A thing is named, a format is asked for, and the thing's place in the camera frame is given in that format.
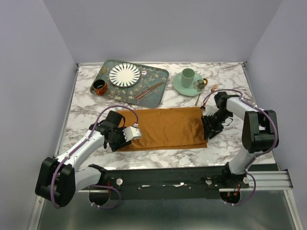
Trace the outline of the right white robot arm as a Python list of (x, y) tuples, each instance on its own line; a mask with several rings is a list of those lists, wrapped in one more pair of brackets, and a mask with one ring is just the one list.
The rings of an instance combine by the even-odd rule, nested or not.
[(243, 147), (226, 165), (228, 172), (221, 175), (223, 186), (230, 188), (238, 182), (237, 175), (247, 173), (257, 157), (271, 152), (279, 144), (276, 112), (263, 110), (243, 99), (243, 93), (228, 94), (229, 90), (217, 90), (208, 94), (201, 109), (204, 139), (210, 140), (224, 129), (224, 122), (234, 115), (243, 120), (241, 141)]

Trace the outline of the aluminium frame rail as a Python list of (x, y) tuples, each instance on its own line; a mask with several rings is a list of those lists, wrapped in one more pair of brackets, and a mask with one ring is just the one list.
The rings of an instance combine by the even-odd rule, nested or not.
[(192, 188), (196, 185), (203, 185), (206, 189), (218, 190), (219, 192), (251, 191), (253, 189), (256, 191), (274, 191), (293, 188), (290, 176), (286, 171), (251, 172), (244, 176), (240, 182), (231, 182), (230, 185), (223, 185), (216, 176), (209, 176), (196, 182), (183, 179), (183, 176), (180, 176), (178, 181), (162, 181), (162, 179), (166, 179), (166, 176), (155, 175), (154, 178), (157, 179), (157, 182), (151, 179), (149, 181), (138, 181), (140, 178), (140, 176), (136, 176), (136, 179), (133, 179), (131, 175), (126, 178), (111, 176), (108, 181), (113, 188), (118, 190), (123, 190), (129, 186), (140, 190), (142, 188)]

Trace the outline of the copper black mug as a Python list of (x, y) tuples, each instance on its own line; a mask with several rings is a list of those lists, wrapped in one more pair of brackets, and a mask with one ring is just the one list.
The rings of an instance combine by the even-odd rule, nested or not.
[(92, 94), (96, 94), (98, 96), (102, 96), (107, 92), (107, 90), (107, 83), (102, 79), (95, 80), (90, 89)]

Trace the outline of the gold spoon with flower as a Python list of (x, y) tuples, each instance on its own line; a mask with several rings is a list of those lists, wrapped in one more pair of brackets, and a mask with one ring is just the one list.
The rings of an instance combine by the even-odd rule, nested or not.
[(194, 85), (194, 89), (196, 89), (198, 92), (201, 92), (205, 86), (207, 85), (208, 80), (206, 78), (202, 79), (202, 80), (197, 80), (196, 82), (193, 83)]

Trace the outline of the mint green saucer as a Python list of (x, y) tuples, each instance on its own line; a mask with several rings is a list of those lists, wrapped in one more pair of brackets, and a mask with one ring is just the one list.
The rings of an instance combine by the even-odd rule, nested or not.
[(179, 94), (193, 97), (199, 95), (204, 90), (205, 82), (198, 73), (195, 73), (192, 79), (182, 80), (182, 72), (180, 72), (174, 77), (173, 86)]

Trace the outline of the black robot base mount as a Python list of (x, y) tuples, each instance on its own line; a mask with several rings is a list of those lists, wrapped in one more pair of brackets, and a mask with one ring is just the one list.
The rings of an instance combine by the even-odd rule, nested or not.
[(234, 175), (225, 166), (138, 170), (100, 169), (98, 185), (111, 185), (122, 200), (219, 199), (220, 190), (249, 188), (246, 174)]

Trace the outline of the copper table knife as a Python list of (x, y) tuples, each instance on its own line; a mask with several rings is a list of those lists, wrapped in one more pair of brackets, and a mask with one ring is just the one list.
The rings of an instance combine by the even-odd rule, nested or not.
[(144, 95), (148, 94), (149, 92), (151, 92), (152, 90), (154, 90), (155, 88), (159, 87), (162, 84), (164, 84), (164, 82), (160, 82), (160, 83), (155, 84), (154, 86), (148, 88), (145, 92), (138, 95), (135, 99), (138, 100), (138, 99), (142, 98)]

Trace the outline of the mint green cup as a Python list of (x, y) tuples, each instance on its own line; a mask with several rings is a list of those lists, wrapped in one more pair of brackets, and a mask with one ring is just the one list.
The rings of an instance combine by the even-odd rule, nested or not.
[(195, 76), (195, 71), (193, 69), (190, 68), (183, 69), (181, 72), (182, 87), (188, 88), (192, 84), (194, 76)]

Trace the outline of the white black striped plate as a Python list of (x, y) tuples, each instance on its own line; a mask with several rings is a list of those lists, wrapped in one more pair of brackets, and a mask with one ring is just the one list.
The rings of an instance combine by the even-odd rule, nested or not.
[(127, 88), (135, 85), (140, 79), (139, 68), (131, 63), (121, 63), (114, 66), (109, 72), (110, 82), (120, 88)]

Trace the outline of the teal floral serving tray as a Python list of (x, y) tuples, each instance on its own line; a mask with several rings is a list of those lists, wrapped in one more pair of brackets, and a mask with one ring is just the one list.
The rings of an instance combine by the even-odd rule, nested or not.
[(94, 84), (104, 81), (107, 90), (103, 97), (147, 108), (157, 108), (165, 91), (169, 72), (165, 69), (126, 61), (109, 59), (102, 65)]

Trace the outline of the orange-brown cloth napkin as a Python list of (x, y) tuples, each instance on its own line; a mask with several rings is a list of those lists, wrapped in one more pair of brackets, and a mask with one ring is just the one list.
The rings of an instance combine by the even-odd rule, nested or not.
[(206, 148), (202, 110), (198, 107), (135, 110), (142, 136), (121, 151)]

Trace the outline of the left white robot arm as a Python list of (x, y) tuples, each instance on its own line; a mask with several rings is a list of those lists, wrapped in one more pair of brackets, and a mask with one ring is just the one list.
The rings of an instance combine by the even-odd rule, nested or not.
[(71, 149), (57, 157), (47, 157), (41, 164), (35, 194), (51, 201), (55, 208), (61, 208), (84, 188), (112, 190), (106, 169), (95, 164), (82, 171), (79, 168), (97, 149), (110, 147), (116, 151), (141, 136), (137, 124), (121, 126), (121, 122), (125, 122), (125, 117), (110, 111), (106, 119), (91, 124)]

